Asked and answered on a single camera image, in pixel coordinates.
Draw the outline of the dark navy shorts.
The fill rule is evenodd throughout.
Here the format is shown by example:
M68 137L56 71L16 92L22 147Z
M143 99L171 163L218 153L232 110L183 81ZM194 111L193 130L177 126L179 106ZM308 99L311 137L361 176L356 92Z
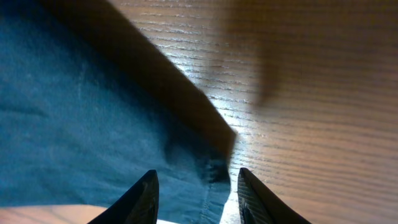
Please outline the dark navy shorts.
M1 206L109 207L156 170L158 216L218 223L216 150L37 1L1 2Z

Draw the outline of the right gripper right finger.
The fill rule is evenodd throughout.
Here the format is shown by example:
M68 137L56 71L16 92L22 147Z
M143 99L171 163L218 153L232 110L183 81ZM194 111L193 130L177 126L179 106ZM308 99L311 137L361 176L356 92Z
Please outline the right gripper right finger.
M244 167L239 170L237 195L241 224L310 224Z

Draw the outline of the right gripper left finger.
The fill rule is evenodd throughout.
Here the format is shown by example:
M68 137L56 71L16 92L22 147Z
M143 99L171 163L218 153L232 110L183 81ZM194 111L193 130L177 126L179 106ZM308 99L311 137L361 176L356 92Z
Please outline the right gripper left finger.
M149 170L88 224L156 224L158 211L159 180L156 170Z

